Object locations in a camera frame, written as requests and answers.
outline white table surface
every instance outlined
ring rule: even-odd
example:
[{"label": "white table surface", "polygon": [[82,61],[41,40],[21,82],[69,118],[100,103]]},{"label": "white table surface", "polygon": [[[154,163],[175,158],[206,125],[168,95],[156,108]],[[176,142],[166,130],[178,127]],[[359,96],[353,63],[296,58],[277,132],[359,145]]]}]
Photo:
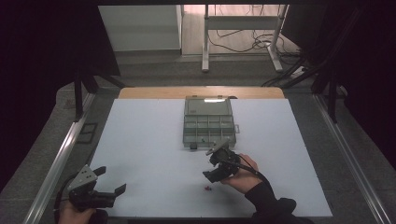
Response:
[{"label": "white table surface", "polygon": [[[251,217],[244,195],[202,171],[212,170],[206,150],[184,148],[184,100],[119,99],[114,102],[91,168],[106,166],[95,187],[126,191],[107,212],[112,217]],[[231,100],[239,125],[236,153],[248,154],[277,198],[297,202],[298,217],[330,217],[287,99]]]}]

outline table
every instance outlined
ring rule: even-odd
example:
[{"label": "table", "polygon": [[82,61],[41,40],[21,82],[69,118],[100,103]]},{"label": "table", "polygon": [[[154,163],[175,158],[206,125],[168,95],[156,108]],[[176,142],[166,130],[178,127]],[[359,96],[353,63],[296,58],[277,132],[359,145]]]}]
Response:
[{"label": "table", "polygon": [[182,144],[184,98],[233,95],[233,116],[241,133],[237,153],[251,155],[272,182],[277,198],[297,201],[294,215],[330,217],[321,186],[289,101],[278,88],[127,88],[112,106],[91,168],[105,165],[96,189],[127,190],[107,209],[112,217],[251,217],[254,206],[236,190],[211,184],[205,150]]},{"label": "table", "polygon": [[271,44],[266,47],[277,72],[282,72],[282,64],[276,54],[276,41],[285,19],[288,6],[282,6],[277,16],[209,16],[208,5],[205,5],[205,33],[202,47],[202,71],[209,71],[209,30],[274,30]]}]

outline gray floor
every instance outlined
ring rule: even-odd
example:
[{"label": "gray floor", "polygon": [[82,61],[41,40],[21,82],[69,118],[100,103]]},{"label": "gray floor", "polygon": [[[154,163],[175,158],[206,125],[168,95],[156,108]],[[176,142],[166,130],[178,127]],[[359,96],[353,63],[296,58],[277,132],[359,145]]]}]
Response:
[{"label": "gray floor", "polygon": [[[260,86],[276,77],[266,56],[212,57],[210,71],[200,71],[199,57],[180,57],[167,53],[119,53],[121,77],[130,86]],[[106,123],[106,116],[119,89],[98,78],[101,90],[95,96],[86,124],[96,124],[97,131],[90,142],[81,134],[61,176],[81,167],[94,151]],[[310,93],[308,79],[285,90],[299,125],[308,153],[317,171],[333,217],[313,218],[316,223],[376,223],[365,198],[356,184],[334,141],[328,126]],[[0,195],[0,223],[22,223],[53,159],[74,118],[73,86],[58,91],[57,105],[29,155]],[[396,172],[382,156],[375,144],[349,115],[342,99],[337,101],[337,118],[348,143],[362,169],[375,187],[391,218],[396,220]],[[41,223],[53,223],[51,205],[44,211]]]}]

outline clear plastic organizer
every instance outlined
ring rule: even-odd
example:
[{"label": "clear plastic organizer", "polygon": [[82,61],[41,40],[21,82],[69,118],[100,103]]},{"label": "clear plastic organizer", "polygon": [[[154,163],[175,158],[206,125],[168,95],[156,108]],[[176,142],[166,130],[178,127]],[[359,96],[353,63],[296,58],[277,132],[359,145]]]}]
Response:
[{"label": "clear plastic organizer", "polygon": [[186,98],[183,128],[184,147],[213,147],[221,139],[229,139],[230,147],[236,143],[233,111],[229,98]]}]

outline table leg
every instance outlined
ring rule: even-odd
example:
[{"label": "table leg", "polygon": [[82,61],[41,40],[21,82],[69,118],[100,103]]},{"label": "table leg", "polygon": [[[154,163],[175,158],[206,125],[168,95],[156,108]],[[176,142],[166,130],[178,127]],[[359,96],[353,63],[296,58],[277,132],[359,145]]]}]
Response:
[{"label": "table leg", "polygon": [[79,76],[78,71],[75,73],[74,85],[75,85],[75,100],[76,100],[75,122],[78,122],[81,119],[83,113],[81,78]]},{"label": "table leg", "polygon": [[205,31],[204,31],[204,45],[202,46],[202,71],[209,71],[209,46],[207,44],[208,39],[208,24],[209,23],[209,5],[205,5]]},{"label": "table leg", "polygon": [[271,45],[267,47],[267,50],[270,54],[271,60],[274,64],[275,70],[277,72],[283,72],[282,65],[280,64],[279,58],[276,54],[276,41],[280,34],[280,29],[282,28],[283,20],[285,20],[286,10],[288,9],[287,5],[282,5],[282,10],[278,15],[276,28],[274,30],[273,40],[271,41]]}]

